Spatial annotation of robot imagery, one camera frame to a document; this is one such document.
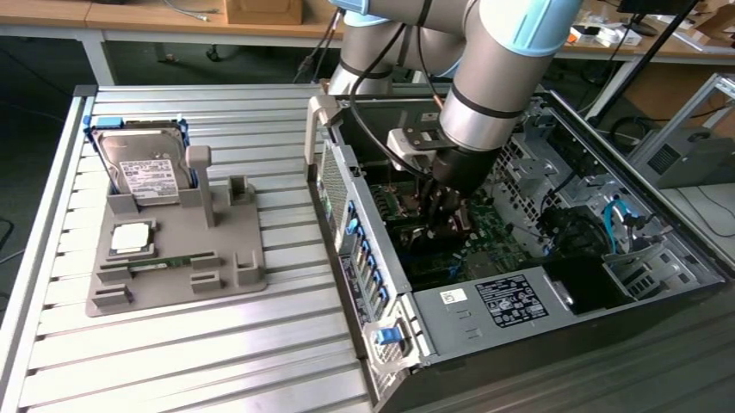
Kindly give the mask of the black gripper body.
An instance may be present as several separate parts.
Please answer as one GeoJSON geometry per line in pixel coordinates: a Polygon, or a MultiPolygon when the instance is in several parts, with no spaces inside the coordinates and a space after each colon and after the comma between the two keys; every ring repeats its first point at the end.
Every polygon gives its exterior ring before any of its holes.
{"type": "Polygon", "coordinates": [[[470,197],[484,185],[499,154],[500,149],[472,151],[454,147],[438,150],[432,161],[430,195],[450,190],[463,198],[470,197]]]}

